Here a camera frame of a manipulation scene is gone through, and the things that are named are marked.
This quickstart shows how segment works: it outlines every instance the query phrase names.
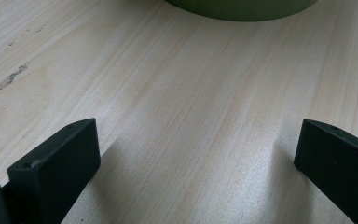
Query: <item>green round base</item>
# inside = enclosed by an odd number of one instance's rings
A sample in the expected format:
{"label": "green round base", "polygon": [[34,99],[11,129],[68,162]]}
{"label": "green round base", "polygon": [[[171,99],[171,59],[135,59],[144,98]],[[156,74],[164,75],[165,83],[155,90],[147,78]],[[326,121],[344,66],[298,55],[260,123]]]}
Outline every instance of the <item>green round base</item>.
{"label": "green round base", "polygon": [[186,11],[225,21],[269,21],[291,16],[317,0],[166,0]]}

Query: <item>light wooden table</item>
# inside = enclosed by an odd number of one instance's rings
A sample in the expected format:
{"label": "light wooden table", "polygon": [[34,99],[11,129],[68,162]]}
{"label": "light wooden table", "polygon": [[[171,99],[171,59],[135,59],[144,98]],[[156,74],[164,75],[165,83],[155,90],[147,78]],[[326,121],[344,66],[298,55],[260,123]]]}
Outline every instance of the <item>light wooden table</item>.
{"label": "light wooden table", "polygon": [[0,0],[0,184],[96,118],[63,223],[351,223],[293,165],[302,119],[358,136],[358,0],[217,21],[162,0]]}

